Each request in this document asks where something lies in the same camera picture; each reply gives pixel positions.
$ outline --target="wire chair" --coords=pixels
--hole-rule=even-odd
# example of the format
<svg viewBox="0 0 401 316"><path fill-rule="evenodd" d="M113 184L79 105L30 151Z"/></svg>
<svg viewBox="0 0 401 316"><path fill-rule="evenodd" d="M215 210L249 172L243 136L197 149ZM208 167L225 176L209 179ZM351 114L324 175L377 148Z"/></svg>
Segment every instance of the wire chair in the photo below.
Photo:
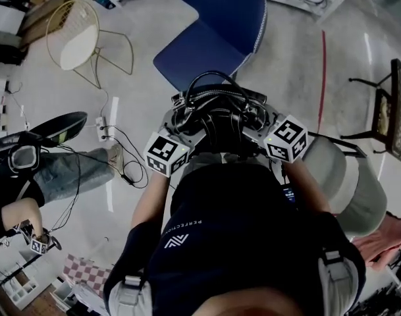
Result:
<svg viewBox="0 0 401 316"><path fill-rule="evenodd" d="M125 70L101 55L101 48L97 46L99 32L123 36L127 40L132 55L129 70ZM58 7L48 21L45 38L49 56L57 66L63 70L74 71L98 89L101 89L97 75L97 63L100 57L127 75L133 73L134 53L130 39L123 33L99 29L97 14L94 8L85 1L70 0ZM95 56L95 68L92 62L90 64L94 82L76 70L90 61L93 56Z"/></svg>

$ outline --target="checkered cloth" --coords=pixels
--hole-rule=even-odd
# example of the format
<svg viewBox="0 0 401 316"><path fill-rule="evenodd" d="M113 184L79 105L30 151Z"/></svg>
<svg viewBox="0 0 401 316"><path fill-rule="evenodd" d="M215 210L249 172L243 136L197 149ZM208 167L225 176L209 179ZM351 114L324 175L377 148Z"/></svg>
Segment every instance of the checkered cloth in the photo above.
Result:
<svg viewBox="0 0 401 316"><path fill-rule="evenodd" d="M63 274L68 284L73 287L78 283L86 283L95 293L103 297L103 285L111 270L94 265L93 261L79 259L71 254L66 258Z"/></svg>

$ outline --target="blue chair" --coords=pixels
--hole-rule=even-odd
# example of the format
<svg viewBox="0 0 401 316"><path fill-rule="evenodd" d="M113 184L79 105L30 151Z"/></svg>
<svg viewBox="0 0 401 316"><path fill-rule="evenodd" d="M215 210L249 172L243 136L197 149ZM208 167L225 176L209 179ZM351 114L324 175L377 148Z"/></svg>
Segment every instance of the blue chair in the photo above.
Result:
<svg viewBox="0 0 401 316"><path fill-rule="evenodd" d="M235 77L238 69L257 52L266 20L266 0L183 0L199 18L153 60L161 74L180 92L207 70ZM202 84L222 83L206 76Z"/></svg>

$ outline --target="red line on floor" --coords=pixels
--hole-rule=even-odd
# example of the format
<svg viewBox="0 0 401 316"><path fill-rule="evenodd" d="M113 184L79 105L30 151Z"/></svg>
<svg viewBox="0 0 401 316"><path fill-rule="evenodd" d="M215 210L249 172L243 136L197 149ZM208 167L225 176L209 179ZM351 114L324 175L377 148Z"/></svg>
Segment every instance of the red line on floor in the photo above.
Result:
<svg viewBox="0 0 401 316"><path fill-rule="evenodd" d="M323 76L321 81L319 122L317 124L317 133L319 133L320 131L321 117L323 114L323 106L325 104L325 91L326 91L326 34L324 30L321 31L321 39L323 42Z"/></svg>

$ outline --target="logo on shirt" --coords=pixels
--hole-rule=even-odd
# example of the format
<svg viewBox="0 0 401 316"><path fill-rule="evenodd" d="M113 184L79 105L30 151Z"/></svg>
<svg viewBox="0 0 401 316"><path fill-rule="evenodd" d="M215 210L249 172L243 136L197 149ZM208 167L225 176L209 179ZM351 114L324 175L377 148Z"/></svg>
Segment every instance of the logo on shirt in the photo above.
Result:
<svg viewBox="0 0 401 316"><path fill-rule="evenodd" d="M181 246L184 241L186 241L188 234L186 235L180 235L180 236L173 236L167 244L165 245L165 248L171 248L171 247L177 247Z"/></svg>

